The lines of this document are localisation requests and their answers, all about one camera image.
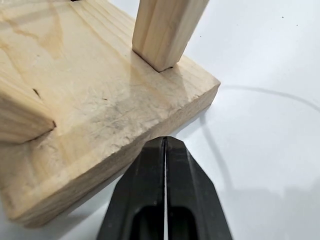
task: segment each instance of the black plastic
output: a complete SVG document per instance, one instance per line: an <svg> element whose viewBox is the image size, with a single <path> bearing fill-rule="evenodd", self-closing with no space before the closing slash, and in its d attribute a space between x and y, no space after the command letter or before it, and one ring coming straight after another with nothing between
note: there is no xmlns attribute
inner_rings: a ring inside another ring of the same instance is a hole
<svg viewBox="0 0 320 240"><path fill-rule="evenodd" d="M168 239L232 240L213 183L173 137L144 145L114 189L97 240L164 239L165 171Z"/></svg>

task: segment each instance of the wooden post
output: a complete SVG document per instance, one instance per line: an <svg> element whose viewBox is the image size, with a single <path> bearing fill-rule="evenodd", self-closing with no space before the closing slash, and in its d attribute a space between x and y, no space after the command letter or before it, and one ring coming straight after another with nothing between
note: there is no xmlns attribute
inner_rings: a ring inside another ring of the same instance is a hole
<svg viewBox="0 0 320 240"><path fill-rule="evenodd" d="M132 50L158 72L177 63L209 0L140 0Z"/></svg>
<svg viewBox="0 0 320 240"><path fill-rule="evenodd" d="M54 127L49 110L31 87L0 77L0 141L23 143Z"/></svg>

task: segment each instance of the wooden stool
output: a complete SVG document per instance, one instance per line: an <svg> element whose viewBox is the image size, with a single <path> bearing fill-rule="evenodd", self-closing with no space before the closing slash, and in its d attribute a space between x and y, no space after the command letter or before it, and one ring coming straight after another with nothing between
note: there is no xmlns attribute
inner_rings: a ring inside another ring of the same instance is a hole
<svg viewBox="0 0 320 240"><path fill-rule="evenodd" d="M106 0L0 5L9 219L42 226L211 104L219 81L182 56L207 2L141 0L135 25Z"/></svg>

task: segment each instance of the wooden board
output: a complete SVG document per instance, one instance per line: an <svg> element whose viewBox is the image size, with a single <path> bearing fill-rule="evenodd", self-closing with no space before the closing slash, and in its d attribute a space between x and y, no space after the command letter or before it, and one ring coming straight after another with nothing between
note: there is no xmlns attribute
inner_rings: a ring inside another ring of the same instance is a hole
<svg viewBox="0 0 320 240"><path fill-rule="evenodd" d="M219 81L186 57L157 73L131 50L134 21L105 0L0 10L0 74L36 89L57 127L0 144L7 216L38 227L213 101Z"/></svg>

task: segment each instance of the white surface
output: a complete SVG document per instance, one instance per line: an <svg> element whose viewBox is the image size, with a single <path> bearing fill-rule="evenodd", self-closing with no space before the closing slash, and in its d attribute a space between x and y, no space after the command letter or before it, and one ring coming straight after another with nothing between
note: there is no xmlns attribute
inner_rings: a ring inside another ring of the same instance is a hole
<svg viewBox="0 0 320 240"><path fill-rule="evenodd" d="M136 15L138 0L111 2ZM320 239L319 12L319 0L211 0L185 51L222 86L173 135L214 182L234 240ZM94 240L114 186L43 229L0 213L0 239Z"/></svg>

